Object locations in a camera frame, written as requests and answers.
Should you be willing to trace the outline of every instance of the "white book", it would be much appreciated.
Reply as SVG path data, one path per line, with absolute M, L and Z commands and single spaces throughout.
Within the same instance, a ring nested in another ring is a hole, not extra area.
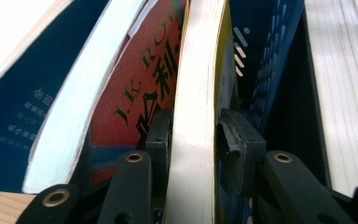
M 306 0 L 332 187 L 358 187 L 358 0 Z
M 92 30 L 54 101 L 30 154 L 22 190 L 38 193 L 68 183 L 93 109 L 121 44 L 145 0 L 111 0 Z
M 187 2 L 175 96 L 166 223 L 216 222 L 215 132 L 235 80 L 228 0 Z
M 0 77 L 73 0 L 0 0 Z

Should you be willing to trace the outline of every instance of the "wooden surface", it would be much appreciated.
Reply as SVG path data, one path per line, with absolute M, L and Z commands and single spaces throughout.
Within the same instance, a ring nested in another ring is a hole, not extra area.
M 333 189 L 358 186 L 358 0 L 305 0 Z
M 0 223 L 16 223 L 33 195 L 0 192 Z

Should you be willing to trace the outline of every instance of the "blue book cover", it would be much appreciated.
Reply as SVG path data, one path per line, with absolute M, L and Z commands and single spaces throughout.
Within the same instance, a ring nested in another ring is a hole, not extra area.
M 0 79 L 0 190 L 21 191 L 33 141 L 106 3 L 75 0 Z

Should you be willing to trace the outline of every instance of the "book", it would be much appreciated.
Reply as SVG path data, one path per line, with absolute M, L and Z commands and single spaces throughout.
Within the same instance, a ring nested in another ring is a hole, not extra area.
M 358 187 L 358 1 L 305 1 L 332 188 Z
M 0 77 L 72 1 L 0 0 Z
M 235 80 L 228 0 L 187 2 L 175 95 L 166 223 L 215 223 L 215 133 Z
M 178 0 L 149 1 L 144 6 L 149 12 L 145 16 L 141 11 L 139 18 L 145 17 L 130 29 L 138 15 L 134 9 L 142 6 L 141 2 L 132 1 L 119 12 L 115 11 L 118 6 L 111 6 L 109 10 L 128 23 L 127 29 L 116 33 L 111 28 L 115 17 L 106 16 L 104 21 L 102 16 L 89 39 L 89 43 L 96 42 L 88 44 L 89 49 L 84 48 L 65 84 L 77 83 L 77 76 L 88 77 L 91 72 L 98 80 L 94 84 L 88 79 L 76 84 L 72 94 L 62 88 L 34 143 L 24 192 L 68 183 L 79 165 L 79 156 L 85 152 L 89 154 L 86 160 L 92 163 L 90 166 L 98 166 L 86 169 L 94 173 L 92 183 L 110 177 L 119 155 L 137 148 L 154 112 L 173 106 L 181 35 L 178 11 L 182 4 Z M 104 36 L 105 42 L 93 39 L 98 36 Z
M 0 78 L 0 190 L 21 192 L 31 146 L 107 0 L 76 0 Z

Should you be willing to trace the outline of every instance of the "red book cover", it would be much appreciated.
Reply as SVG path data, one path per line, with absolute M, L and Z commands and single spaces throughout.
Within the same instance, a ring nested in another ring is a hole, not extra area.
M 89 126 L 91 185 L 112 175 L 122 153 L 137 149 L 155 112 L 173 108 L 185 5 L 157 0 L 123 44 Z

